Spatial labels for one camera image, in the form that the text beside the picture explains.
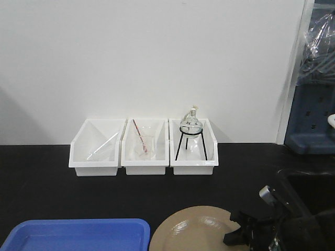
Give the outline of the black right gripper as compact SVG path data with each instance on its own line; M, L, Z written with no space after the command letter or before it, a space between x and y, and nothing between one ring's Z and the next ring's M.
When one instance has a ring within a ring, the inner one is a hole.
M241 211L232 212L230 220L240 227L223 236L227 246L246 245L248 250L309 250L296 214L275 209L272 216L255 218Z

